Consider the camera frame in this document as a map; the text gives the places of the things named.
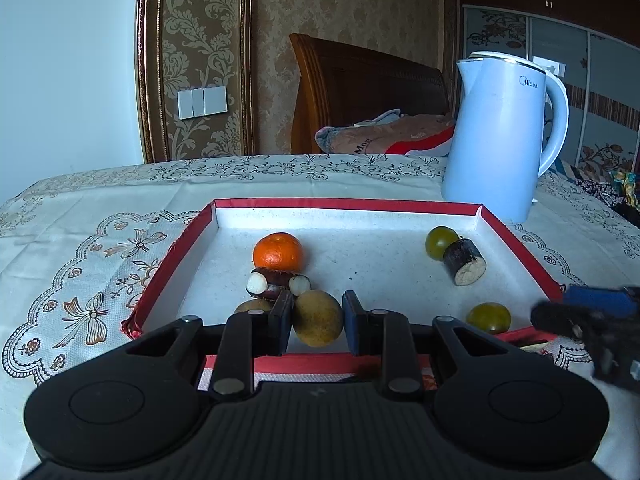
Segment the blue kettle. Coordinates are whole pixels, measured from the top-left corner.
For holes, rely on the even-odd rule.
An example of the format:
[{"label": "blue kettle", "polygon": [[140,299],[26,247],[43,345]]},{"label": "blue kettle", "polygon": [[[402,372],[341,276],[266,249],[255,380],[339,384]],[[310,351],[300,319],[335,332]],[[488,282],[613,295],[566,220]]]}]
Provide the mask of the blue kettle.
[{"label": "blue kettle", "polygon": [[[474,52],[458,61],[463,101],[442,184],[448,202],[482,203],[515,224],[529,215],[538,177],[560,153],[569,121],[562,82],[521,57]],[[542,151],[545,93],[554,121]]]}]

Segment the orange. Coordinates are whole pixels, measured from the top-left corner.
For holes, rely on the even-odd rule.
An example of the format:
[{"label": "orange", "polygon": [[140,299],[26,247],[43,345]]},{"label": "orange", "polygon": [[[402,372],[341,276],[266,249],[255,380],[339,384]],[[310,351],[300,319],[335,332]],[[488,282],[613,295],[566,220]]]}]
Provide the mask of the orange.
[{"label": "orange", "polygon": [[304,251],[298,239],[289,233],[272,233],[254,247],[254,266],[300,272]]}]

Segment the light switch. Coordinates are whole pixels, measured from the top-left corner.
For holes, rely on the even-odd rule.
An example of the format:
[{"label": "light switch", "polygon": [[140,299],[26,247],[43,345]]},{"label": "light switch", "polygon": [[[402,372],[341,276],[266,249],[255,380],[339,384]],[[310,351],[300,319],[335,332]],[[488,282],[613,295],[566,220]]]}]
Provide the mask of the light switch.
[{"label": "light switch", "polygon": [[226,86],[211,86],[204,89],[204,114],[221,114],[226,107]]},{"label": "light switch", "polygon": [[178,117],[180,119],[190,119],[193,117],[191,90],[180,90],[178,92]]},{"label": "light switch", "polygon": [[191,103],[193,104],[193,116],[202,117],[204,115],[204,88],[191,90]]}]

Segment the kettle lid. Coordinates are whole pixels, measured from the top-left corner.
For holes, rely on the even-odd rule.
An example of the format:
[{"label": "kettle lid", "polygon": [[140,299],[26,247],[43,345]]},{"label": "kettle lid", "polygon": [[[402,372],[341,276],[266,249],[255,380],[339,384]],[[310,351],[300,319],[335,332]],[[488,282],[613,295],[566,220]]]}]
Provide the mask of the kettle lid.
[{"label": "kettle lid", "polygon": [[538,70],[539,72],[542,72],[543,74],[546,74],[546,71],[544,68],[542,68],[539,65],[536,65],[535,63],[533,63],[532,61],[529,61],[528,59],[524,59],[523,57],[518,57],[518,56],[512,56],[511,54],[503,54],[501,52],[491,52],[489,50],[479,50],[477,52],[472,52],[469,56],[469,59],[482,59],[485,57],[491,57],[493,59],[500,59],[502,61],[507,61],[510,63],[515,63],[515,64],[519,64],[519,65],[524,65],[527,66],[529,68],[532,68],[534,70]]}]

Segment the green plum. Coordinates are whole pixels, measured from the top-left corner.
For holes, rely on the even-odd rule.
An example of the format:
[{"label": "green plum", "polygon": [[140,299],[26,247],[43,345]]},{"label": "green plum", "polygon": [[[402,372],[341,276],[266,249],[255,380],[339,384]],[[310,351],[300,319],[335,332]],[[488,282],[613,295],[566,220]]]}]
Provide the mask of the green plum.
[{"label": "green plum", "polygon": [[459,239],[460,237],[453,229],[440,225],[429,231],[424,246],[427,249],[427,254],[431,258],[442,261],[444,251],[447,247]]},{"label": "green plum", "polygon": [[466,322],[489,334],[501,334],[511,326],[511,313],[500,303],[480,303],[466,315]]}]

